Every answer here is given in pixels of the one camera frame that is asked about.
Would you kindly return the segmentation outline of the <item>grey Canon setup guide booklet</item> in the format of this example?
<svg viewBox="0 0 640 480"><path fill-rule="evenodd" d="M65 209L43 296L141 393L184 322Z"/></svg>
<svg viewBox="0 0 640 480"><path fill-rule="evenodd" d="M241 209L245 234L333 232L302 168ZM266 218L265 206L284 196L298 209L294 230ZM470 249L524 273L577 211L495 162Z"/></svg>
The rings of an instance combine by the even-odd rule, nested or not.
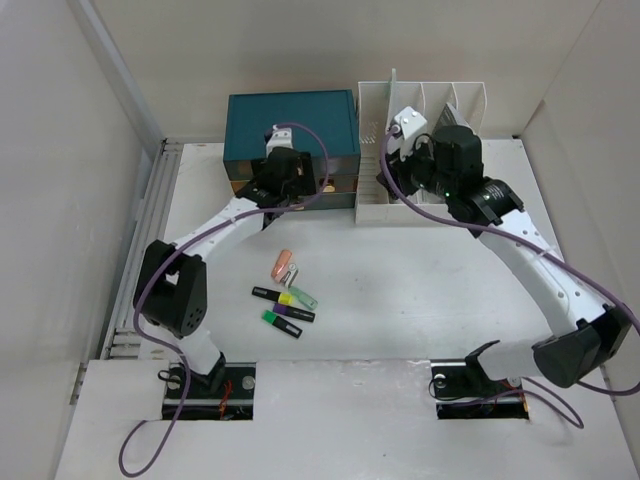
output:
<svg viewBox="0 0 640 480"><path fill-rule="evenodd" d="M437 133L440 129L450 126L462 126L471 129L471 125L461 112L451 102L446 102L435 123L433 132Z"/></svg>

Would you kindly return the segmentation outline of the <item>clear mesh document pouch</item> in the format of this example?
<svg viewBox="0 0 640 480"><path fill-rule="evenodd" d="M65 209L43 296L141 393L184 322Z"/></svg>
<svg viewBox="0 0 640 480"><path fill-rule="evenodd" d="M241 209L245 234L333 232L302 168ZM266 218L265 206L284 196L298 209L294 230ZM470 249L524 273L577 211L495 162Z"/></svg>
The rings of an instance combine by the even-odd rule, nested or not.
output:
<svg viewBox="0 0 640 480"><path fill-rule="evenodd" d="M400 111L398 98L397 98L397 70L395 68L391 69L391 76L388 81L388 91L387 91L387 115L385 122L385 133L382 142L382 146L384 147L384 151L386 154L394 153L398 147L396 146L397 141L394 140L394 137L397 137L402 133L401 126L395 117L398 115Z"/></svg>

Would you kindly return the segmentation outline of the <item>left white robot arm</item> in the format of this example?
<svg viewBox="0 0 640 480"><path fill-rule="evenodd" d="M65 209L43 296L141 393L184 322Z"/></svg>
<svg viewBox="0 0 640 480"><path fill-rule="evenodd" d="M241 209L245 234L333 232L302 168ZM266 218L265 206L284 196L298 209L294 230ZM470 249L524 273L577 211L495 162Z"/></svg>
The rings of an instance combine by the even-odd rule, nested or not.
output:
<svg viewBox="0 0 640 480"><path fill-rule="evenodd" d="M202 326L207 262L261 232L278 217L317 198L311 156L275 147L227 205L179 240L146 247L133 299L133 325L148 342L174 352L184 381L201 396L223 387L226 359Z"/></svg>

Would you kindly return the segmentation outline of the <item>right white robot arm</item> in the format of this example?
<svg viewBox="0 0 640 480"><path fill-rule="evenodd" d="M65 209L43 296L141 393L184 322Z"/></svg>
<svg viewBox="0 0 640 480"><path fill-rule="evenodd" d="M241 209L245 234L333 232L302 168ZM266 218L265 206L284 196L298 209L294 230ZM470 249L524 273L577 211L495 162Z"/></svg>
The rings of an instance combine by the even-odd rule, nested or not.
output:
<svg viewBox="0 0 640 480"><path fill-rule="evenodd" d="M492 340L467 355L465 386L487 393L509 377L542 377L560 388L598 388L585 377L611 359L633 312L611 292L568 265L544 239L521 198L484 172L480 138L467 126L407 137L399 125L381 142L379 181L424 218L467 230L529 294L548 325L541 338Z"/></svg>

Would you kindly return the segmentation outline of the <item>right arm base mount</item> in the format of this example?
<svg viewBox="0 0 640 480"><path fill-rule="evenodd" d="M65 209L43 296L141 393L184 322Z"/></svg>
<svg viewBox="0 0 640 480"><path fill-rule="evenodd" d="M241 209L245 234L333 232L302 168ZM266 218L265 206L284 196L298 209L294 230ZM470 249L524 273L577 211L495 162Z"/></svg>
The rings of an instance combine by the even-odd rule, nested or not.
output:
<svg viewBox="0 0 640 480"><path fill-rule="evenodd" d="M508 381L490 380L465 359L430 362L428 390L439 420L528 420L524 395Z"/></svg>

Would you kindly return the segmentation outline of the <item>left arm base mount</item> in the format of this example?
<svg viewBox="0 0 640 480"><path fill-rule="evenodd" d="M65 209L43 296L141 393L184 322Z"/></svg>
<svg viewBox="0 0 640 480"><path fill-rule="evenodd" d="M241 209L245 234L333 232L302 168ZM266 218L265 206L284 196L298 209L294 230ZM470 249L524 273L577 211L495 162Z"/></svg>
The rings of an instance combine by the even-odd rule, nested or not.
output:
<svg viewBox="0 0 640 480"><path fill-rule="evenodd" d="M253 419L257 368L255 363L228 363L211 389L202 376L191 374L184 405L177 417L185 421L245 421ZM186 373L171 364L157 373L165 384L162 419L171 420L185 391Z"/></svg>

